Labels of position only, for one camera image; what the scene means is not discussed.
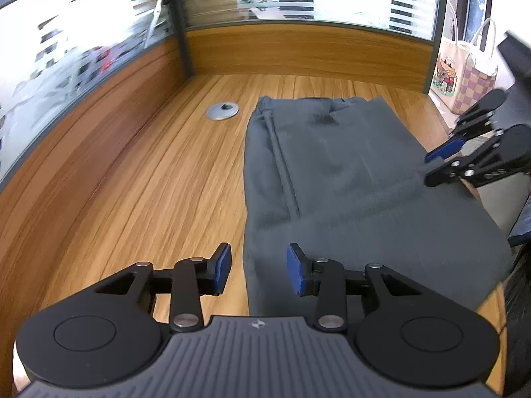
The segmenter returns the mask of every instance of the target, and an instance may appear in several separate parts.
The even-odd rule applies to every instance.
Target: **wood grain surface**
[[[0,192],[0,396],[11,392],[15,333],[65,265],[68,232],[117,157],[184,79],[170,38],[57,123]]]
[[[496,365],[492,369],[487,384],[498,395],[503,394],[505,384],[505,367],[507,363],[507,329],[505,324],[505,297],[503,294],[503,285],[498,287],[490,294],[485,302],[478,308],[477,312],[485,317],[497,330],[500,336],[500,354]]]
[[[383,32],[310,24],[248,24],[187,35],[199,74],[325,76],[419,92],[433,49]]]
[[[232,272],[222,296],[202,298],[204,315],[206,319],[213,314],[246,315],[242,266],[244,136],[250,113],[263,95],[286,99],[372,99],[381,95],[426,149],[447,138],[436,108],[420,93],[347,79],[199,75],[188,80],[128,144],[77,219],[72,218],[58,248],[60,256],[44,262],[41,269],[43,273],[44,268],[51,271],[51,276],[47,284],[39,281],[45,294],[34,300],[34,307],[46,307],[140,260],[153,262],[155,268],[169,268],[183,258],[209,257],[221,241],[226,241],[233,249]],[[238,103],[240,112],[224,121],[206,118],[206,109],[221,101]],[[63,191],[58,187],[56,195],[67,208],[64,203],[75,192]],[[59,205],[53,211],[61,217]],[[46,247],[46,240],[42,233],[30,235],[36,252],[38,243]],[[28,256],[23,259],[31,262]],[[15,266],[21,274],[23,266]],[[28,280],[38,279],[36,269],[34,266],[31,278],[19,275],[17,281],[4,275],[8,279],[5,287],[11,288],[11,293],[0,289],[3,313],[9,314],[13,300],[27,304],[26,285],[34,287]],[[498,302],[487,303],[482,312],[493,324],[502,316],[503,305]],[[159,298],[155,318],[167,321],[168,311],[169,298]],[[491,387],[498,390],[500,381],[500,376],[491,378]]]

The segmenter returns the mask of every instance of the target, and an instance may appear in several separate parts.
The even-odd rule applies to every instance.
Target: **gray ribbed plate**
[[[19,396],[497,397],[480,383],[449,391],[421,391],[392,383],[361,362],[345,337],[315,331],[302,317],[214,317],[200,332],[175,335],[153,365],[126,381],[87,391],[36,381]]]

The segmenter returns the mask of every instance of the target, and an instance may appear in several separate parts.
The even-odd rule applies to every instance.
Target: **wooden panel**
[[[326,25],[256,24],[189,31],[197,73],[351,79],[421,92],[430,44]]]
[[[40,307],[68,232],[116,158],[184,78],[170,38],[61,120],[0,193],[0,395],[11,391],[15,332]]]

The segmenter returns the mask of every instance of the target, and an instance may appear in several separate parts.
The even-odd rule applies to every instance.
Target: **tote bag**
[[[484,26],[490,23],[494,37],[492,40],[492,47],[489,53],[483,52],[475,45],[480,31]],[[497,76],[497,64],[492,61],[494,53],[494,44],[496,42],[496,24],[490,18],[485,19],[485,22],[476,31],[472,41],[469,44],[460,42],[463,46],[468,47],[470,55],[466,61],[465,72],[463,73],[463,80],[461,81],[460,89],[457,93],[456,102],[450,110],[462,115],[471,106],[481,99],[487,92],[494,88]]]
[[[467,46],[463,46],[457,40],[456,11],[449,2],[447,2],[446,7],[453,17],[453,36],[455,39],[450,40],[444,36],[441,38],[439,56],[433,73],[432,90],[451,110],[456,103],[457,91],[461,89],[461,81],[470,51]]]

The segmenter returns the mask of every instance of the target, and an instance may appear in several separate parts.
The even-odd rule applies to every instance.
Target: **checkered pattern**
[[[488,76],[475,67],[472,67],[467,61],[466,69],[463,74],[461,88],[457,94],[456,103],[451,109],[453,113],[463,114],[466,110],[476,104],[487,92],[494,88],[497,71],[492,76]]]

